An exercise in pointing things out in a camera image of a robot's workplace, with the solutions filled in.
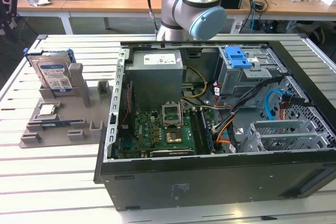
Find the blue hard drive label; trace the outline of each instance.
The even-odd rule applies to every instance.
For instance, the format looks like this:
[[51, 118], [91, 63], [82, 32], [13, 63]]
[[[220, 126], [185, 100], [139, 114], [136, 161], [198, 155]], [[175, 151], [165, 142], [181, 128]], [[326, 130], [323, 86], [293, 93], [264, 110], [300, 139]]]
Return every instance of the blue hard drive label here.
[[57, 92], [69, 92], [72, 90], [71, 83], [66, 74], [63, 65], [42, 65], [40, 66], [44, 79], [49, 84], [49, 87]]

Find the small circuit board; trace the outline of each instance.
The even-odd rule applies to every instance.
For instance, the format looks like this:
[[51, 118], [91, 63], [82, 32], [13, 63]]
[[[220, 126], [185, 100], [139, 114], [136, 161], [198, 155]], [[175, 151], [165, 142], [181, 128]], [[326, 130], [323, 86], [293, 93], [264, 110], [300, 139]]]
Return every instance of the small circuit board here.
[[[192, 111], [181, 113], [182, 126], [164, 126], [162, 111], [137, 111], [135, 113], [134, 136], [128, 134], [120, 139], [120, 158], [141, 158], [151, 156], [171, 156], [172, 152], [196, 155], [191, 122]], [[205, 111], [206, 124], [214, 124], [212, 111]], [[166, 120], [176, 120], [176, 111], [165, 111]]]

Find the case label sticker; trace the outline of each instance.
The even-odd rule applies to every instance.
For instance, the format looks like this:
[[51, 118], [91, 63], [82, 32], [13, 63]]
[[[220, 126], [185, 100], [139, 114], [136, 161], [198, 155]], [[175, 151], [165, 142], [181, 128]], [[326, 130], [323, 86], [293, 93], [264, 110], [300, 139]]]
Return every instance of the case label sticker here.
[[64, 75], [65, 69], [62, 64], [42, 65], [41, 72], [52, 90], [69, 92], [72, 90], [69, 78]]
[[175, 54], [147, 54], [143, 58], [144, 65], [176, 64]]
[[259, 62], [257, 58], [247, 58], [249, 62]]
[[232, 144], [230, 144], [229, 149], [232, 153], [236, 153], [236, 148], [234, 148], [234, 146]]
[[221, 89], [220, 89], [219, 87], [215, 87], [215, 95], [216, 95], [216, 96], [220, 96], [220, 94], [221, 94], [221, 93], [220, 93], [220, 92], [221, 92], [220, 90], [221, 90]]
[[189, 191], [190, 185], [190, 183], [172, 185], [170, 198], [173, 200], [181, 199], [181, 197], [186, 195], [186, 193]]

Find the power supply label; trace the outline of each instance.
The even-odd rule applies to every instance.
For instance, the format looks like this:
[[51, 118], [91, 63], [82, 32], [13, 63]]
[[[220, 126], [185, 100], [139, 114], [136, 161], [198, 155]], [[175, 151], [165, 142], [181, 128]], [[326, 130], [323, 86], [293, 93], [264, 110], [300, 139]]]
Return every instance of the power supply label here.
[[52, 90], [69, 92], [72, 90], [69, 78], [64, 74], [65, 68], [61, 64], [40, 66], [44, 79]]
[[147, 54], [143, 57], [144, 65], [176, 64], [175, 54]]

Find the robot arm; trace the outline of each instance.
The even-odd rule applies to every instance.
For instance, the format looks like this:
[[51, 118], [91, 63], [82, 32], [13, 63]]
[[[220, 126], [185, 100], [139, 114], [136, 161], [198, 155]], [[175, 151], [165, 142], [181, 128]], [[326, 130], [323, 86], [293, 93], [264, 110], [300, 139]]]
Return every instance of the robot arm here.
[[224, 27], [221, 0], [162, 0], [157, 40], [208, 40]]

